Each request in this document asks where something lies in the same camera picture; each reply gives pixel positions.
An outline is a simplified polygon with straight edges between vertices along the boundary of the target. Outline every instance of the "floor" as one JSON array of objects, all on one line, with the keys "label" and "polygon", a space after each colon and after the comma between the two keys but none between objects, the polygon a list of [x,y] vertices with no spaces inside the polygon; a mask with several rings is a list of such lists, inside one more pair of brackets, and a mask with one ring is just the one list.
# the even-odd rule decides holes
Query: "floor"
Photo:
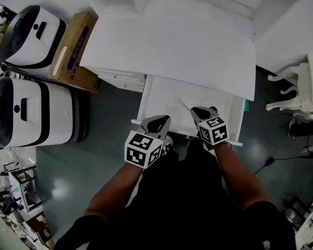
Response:
[{"label": "floor", "polygon": [[[291,114],[287,111],[265,111],[267,103],[292,97],[280,95],[287,83],[268,82],[257,73],[255,101],[249,102],[244,113],[240,134],[242,147],[233,150],[252,171],[260,168],[269,157],[298,156],[307,138],[290,139],[287,136]],[[135,125],[141,94],[128,92],[102,83],[101,93],[90,96],[90,132],[79,144],[37,147],[38,181],[43,207],[54,239],[58,240],[86,209],[89,200],[124,164],[124,142]],[[187,140],[172,134],[175,148],[184,157]],[[15,149],[17,156],[23,155]],[[4,160],[14,154],[2,152]],[[20,159],[29,160],[30,156]],[[259,174],[268,197],[279,210],[283,199],[299,196],[306,204],[313,200],[313,159],[277,160]]]}]

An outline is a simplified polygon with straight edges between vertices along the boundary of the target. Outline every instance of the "chair leg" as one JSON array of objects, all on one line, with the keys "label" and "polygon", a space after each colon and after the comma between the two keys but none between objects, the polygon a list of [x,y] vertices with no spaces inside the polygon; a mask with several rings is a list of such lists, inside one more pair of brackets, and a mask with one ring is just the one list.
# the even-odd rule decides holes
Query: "chair leg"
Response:
[{"label": "chair leg", "polygon": [[288,67],[284,69],[277,76],[268,75],[268,81],[280,81],[286,78],[293,76],[294,74],[298,74],[299,66]]},{"label": "chair leg", "polygon": [[297,92],[297,95],[299,94],[299,90],[298,90],[298,87],[295,86],[295,85],[292,85],[289,89],[283,91],[281,90],[281,94],[288,94],[289,92],[291,91],[296,91]]},{"label": "chair leg", "polygon": [[292,109],[292,108],[301,106],[301,101],[302,99],[299,96],[297,96],[291,100],[279,101],[276,103],[267,104],[266,110],[270,111],[275,107],[282,107],[283,109]]}]

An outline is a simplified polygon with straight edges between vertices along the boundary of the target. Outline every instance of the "black shirt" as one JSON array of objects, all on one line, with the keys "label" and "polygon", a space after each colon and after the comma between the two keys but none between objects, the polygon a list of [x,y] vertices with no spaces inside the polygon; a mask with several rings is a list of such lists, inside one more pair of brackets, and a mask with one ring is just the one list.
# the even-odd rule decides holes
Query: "black shirt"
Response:
[{"label": "black shirt", "polygon": [[192,145],[185,160],[163,156],[145,170],[136,197],[119,217],[108,224],[96,215],[78,219],[55,250],[86,242],[88,250],[264,249],[264,242],[273,250],[296,249],[293,228],[276,207],[257,202],[238,210],[222,188],[216,159]]}]

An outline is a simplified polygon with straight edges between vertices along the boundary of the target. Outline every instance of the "open drawer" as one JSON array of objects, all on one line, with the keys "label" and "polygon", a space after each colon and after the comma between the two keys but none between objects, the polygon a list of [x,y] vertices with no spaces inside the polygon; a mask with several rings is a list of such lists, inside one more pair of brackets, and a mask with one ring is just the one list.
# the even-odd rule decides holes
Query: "open drawer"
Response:
[{"label": "open drawer", "polygon": [[156,115],[169,115],[172,118],[169,131],[183,135],[197,136],[197,129],[188,108],[194,106],[215,106],[221,118],[228,123],[229,142],[238,142],[245,99],[207,87],[147,75],[137,119],[131,122],[140,124],[145,118]]}]

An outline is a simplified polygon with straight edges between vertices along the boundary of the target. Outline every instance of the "human arm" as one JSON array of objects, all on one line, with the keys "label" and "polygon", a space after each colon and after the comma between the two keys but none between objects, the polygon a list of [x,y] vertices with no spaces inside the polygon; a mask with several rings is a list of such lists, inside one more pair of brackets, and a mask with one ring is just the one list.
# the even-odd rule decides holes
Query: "human arm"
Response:
[{"label": "human arm", "polygon": [[242,211],[255,202],[267,201],[260,181],[246,168],[227,144],[218,144],[213,149],[228,191]]},{"label": "human arm", "polygon": [[117,216],[126,206],[142,169],[126,163],[92,198],[85,216],[98,215],[105,222]]}]

